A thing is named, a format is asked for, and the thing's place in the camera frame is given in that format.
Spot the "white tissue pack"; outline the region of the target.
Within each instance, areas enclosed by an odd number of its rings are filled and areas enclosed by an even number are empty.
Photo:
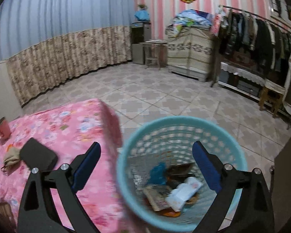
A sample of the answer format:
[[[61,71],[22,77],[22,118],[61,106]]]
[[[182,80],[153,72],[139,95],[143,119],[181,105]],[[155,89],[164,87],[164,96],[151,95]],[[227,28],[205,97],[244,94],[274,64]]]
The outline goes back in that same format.
[[[173,189],[165,198],[166,203],[175,211],[179,212],[185,203],[197,193],[203,186],[197,178],[188,177],[183,183]]]

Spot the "black gold printed wrapper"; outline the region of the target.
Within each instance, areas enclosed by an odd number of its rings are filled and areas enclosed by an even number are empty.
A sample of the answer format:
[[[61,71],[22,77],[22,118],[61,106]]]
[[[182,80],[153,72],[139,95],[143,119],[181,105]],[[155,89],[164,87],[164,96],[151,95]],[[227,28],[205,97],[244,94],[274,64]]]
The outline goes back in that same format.
[[[143,189],[146,204],[157,214],[157,212],[171,208],[165,198],[173,189],[183,183],[188,177],[196,177],[191,172],[194,163],[184,163],[166,167],[166,185],[148,185]]]

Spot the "blue plastic bag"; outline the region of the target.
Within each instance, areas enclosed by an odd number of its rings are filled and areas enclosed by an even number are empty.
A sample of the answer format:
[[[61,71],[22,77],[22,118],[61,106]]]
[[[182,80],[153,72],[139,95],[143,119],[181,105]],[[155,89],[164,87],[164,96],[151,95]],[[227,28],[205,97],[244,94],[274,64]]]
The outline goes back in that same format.
[[[148,185],[166,185],[166,165],[160,162],[157,166],[150,170],[150,177],[147,182]]]

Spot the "black wallet case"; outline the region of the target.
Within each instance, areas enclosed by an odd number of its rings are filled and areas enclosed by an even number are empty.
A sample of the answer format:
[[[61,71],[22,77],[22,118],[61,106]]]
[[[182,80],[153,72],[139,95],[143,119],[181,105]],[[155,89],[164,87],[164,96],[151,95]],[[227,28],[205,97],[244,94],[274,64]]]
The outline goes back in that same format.
[[[20,150],[20,159],[32,170],[37,168],[40,171],[52,171],[58,162],[57,154],[30,138]]]

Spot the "beige crumpled cloth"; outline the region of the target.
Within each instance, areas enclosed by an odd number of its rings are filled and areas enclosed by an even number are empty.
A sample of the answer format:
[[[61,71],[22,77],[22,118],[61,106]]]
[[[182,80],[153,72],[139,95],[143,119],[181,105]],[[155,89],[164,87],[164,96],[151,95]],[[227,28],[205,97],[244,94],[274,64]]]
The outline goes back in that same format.
[[[3,157],[3,166],[1,171],[4,173],[11,173],[20,163],[20,150],[11,146],[7,149]]]

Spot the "orange snack packet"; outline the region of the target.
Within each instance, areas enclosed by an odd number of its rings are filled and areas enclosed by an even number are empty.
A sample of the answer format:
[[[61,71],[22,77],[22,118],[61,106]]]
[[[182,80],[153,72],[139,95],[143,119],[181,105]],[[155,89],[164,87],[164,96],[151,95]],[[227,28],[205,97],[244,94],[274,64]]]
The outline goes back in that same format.
[[[188,201],[185,202],[183,209],[192,207],[195,203],[197,203],[198,199],[199,199],[199,195],[196,193]],[[172,208],[167,208],[167,209],[157,212],[157,214],[164,217],[176,218],[181,215],[181,212],[174,211]]]

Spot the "pink floral tablecloth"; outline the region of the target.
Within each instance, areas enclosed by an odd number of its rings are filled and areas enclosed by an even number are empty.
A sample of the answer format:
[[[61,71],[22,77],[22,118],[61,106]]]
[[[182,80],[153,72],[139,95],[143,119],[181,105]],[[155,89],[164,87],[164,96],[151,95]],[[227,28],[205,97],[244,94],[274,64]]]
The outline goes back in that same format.
[[[24,163],[10,175],[2,171],[3,158],[10,147],[22,148],[35,138],[53,150],[58,164],[63,164],[72,162],[98,142],[101,157],[78,198],[101,232],[135,232],[115,180],[122,135],[118,115],[112,108],[99,99],[90,99],[26,115],[9,126],[10,138],[6,142],[0,140],[0,202],[10,204],[13,216],[18,216],[30,171]]]

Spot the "pink cup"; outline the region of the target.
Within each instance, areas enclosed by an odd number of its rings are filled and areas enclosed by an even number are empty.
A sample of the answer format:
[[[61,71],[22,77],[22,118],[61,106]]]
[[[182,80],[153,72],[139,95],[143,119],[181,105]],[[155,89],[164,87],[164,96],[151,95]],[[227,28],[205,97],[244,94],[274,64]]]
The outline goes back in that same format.
[[[0,119],[0,138],[3,140],[9,139],[11,136],[11,129],[5,117]]]

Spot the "teal plastic laundry basket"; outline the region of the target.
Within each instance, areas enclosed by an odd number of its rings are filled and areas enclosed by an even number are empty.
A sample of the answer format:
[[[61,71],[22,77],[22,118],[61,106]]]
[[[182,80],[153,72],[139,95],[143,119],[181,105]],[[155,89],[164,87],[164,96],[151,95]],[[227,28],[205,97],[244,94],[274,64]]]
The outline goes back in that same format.
[[[170,116],[151,121],[125,139],[117,162],[117,181],[121,195],[140,219],[161,230],[193,231],[216,197],[192,156],[192,146],[200,141],[208,153],[237,170],[247,170],[245,155],[237,141],[223,128],[200,118]],[[197,200],[181,209],[180,216],[167,217],[155,212],[144,189],[159,186],[174,189],[188,177],[201,184]]]

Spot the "wooden stool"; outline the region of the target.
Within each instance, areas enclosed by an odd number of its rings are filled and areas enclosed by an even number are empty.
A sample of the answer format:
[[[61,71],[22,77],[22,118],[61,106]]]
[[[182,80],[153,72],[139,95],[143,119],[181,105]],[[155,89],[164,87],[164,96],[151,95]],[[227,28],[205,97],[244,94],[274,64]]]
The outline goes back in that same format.
[[[272,104],[271,107],[272,117],[276,118],[279,107],[283,102],[284,94],[285,94],[284,87],[266,79],[259,100],[259,110],[264,109],[265,102],[270,102]]]

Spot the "low shelf with lace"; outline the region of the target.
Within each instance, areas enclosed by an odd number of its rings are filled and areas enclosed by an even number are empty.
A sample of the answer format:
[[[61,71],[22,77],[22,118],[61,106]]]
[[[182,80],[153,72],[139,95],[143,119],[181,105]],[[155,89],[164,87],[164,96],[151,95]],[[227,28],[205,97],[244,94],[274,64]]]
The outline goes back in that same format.
[[[221,62],[217,82],[219,86],[258,101],[265,79],[260,74],[245,67]]]

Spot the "chest with patterned cover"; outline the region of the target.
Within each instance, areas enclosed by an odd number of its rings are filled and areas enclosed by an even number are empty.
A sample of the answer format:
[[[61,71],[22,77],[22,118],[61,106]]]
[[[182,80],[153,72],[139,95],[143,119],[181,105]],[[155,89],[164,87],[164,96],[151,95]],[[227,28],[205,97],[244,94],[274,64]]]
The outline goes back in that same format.
[[[210,28],[202,25],[183,27],[176,34],[168,27],[165,32],[169,72],[206,82],[214,63],[214,38]]]

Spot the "clothes rack with garments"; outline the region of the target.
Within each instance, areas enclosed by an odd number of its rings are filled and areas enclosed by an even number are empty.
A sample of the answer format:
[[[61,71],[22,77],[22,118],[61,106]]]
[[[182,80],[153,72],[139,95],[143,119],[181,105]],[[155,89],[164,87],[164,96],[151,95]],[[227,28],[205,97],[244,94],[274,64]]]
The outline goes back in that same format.
[[[278,25],[243,10],[219,6],[212,23],[219,53],[249,64],[258,73],[284,71],[291,55],[291,34]]]

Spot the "blue and floral curtain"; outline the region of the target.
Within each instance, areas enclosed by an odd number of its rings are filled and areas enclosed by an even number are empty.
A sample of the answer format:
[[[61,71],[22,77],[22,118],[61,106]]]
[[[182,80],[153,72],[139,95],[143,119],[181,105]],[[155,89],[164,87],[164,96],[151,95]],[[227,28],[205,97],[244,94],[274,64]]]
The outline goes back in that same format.
[[[133,14],[134,0],[3,0],[0,62],[19,103],[130,61]]]

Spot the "small folding table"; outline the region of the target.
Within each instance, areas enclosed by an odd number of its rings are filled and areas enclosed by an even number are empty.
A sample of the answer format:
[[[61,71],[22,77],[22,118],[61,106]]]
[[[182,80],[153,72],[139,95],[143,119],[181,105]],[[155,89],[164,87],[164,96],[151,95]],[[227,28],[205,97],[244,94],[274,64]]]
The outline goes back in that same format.
[[[157,65],[158,70],[161,70],[161,51],[167,44],[168,42],[162,39],[141,42],[145,54],[145,68]]]

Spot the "pile of folded bedding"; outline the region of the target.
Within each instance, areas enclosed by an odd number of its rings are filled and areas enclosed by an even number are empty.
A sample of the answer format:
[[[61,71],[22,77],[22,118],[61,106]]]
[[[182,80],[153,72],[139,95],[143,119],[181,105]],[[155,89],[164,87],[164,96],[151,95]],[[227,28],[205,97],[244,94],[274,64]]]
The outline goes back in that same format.
[[[214,15],[199,10],[183,10],[173,18],[173,25],[191,27],[192,25],[210,28]]]

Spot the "grey water dispenser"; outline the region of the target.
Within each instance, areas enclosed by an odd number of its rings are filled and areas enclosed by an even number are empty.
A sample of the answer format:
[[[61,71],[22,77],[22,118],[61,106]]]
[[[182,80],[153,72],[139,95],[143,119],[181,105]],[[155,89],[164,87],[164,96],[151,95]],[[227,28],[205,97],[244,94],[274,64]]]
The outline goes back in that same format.
[[[135,64],[145,63],[143,42],[151,39],[151,23],[135,22],[131,24],[131,52]]]

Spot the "blue bag on dispenser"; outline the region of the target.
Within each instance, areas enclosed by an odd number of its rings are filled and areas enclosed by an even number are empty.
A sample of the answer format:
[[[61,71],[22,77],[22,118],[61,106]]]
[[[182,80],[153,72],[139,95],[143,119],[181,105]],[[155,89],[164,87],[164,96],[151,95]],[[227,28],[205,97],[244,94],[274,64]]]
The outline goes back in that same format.
[[[138,10],[134,16],[138,22],[150,22],[150,15],[146,10]]]

